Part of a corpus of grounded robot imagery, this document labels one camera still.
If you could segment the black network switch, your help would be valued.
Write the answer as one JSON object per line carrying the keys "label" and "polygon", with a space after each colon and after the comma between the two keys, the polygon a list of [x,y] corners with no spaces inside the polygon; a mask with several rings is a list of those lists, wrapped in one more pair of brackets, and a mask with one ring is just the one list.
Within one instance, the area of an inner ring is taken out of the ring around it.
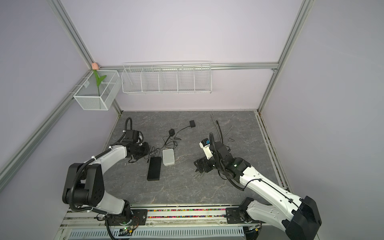
{"label": "black network switch", "polygon": [[149,160],[149,169],[147,174],[148,181],[159,181],[162,166],[161,157],[152,157]]}

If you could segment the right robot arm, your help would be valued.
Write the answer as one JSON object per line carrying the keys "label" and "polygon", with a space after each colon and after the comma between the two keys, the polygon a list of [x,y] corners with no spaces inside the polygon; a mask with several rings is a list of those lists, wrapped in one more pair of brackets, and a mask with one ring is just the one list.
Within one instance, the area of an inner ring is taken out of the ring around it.
{"label": "right robot arm", "polygon": [[259,221],[286,233],[291,240],[313,240],[322,225],[317,203],[309,196],[304,198],[283,189],[263,176],[248,161],[233,157],[227,146],[217,142],[214,135],[199,143],[205,156],[194,162],[197,172],[208,173],[216,169],[235,188],[250,189],[268,204],[246,198],[238,207],[239,219],[249,223]]}

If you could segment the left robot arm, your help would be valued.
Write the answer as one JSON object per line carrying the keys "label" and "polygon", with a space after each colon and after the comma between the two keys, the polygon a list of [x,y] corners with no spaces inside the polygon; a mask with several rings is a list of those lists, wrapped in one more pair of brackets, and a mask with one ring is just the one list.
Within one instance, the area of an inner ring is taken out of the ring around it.
{"label": "left robot arm", "polygon": [[90,160],[69,166],[62,201],[73,212],[89,211],[104,215],[110,226],[140,225],[143,217],[131,210],[129,201],[106,191],[104,174],[124,159],[129,163],[137,162],[149,151],[143,133],[133,130],[132,119],[127,118],[123,134],[115,143]]}

